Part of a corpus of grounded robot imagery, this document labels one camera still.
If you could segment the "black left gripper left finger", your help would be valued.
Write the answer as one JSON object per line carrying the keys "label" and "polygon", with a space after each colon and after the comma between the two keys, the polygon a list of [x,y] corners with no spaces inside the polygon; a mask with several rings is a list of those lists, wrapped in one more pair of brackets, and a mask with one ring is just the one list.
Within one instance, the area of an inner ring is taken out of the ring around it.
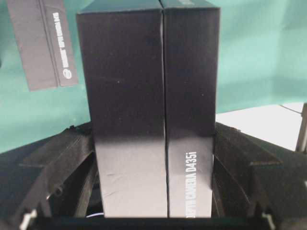
{"label": "black left gripper left finger", "polygon": [[0,227],[24,230],[33,217],[84,217],[97,163],[89,124],[0,155]]}

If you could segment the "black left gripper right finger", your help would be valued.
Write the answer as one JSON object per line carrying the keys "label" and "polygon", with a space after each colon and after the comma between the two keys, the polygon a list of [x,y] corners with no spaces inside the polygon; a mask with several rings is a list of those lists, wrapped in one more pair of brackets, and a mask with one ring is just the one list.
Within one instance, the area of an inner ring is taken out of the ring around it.
{"label": "black left gripper right finger", "polygon": [[268,217],[277,230],[306,229],[305,154],[221,123],[214,144],[213,217]]}

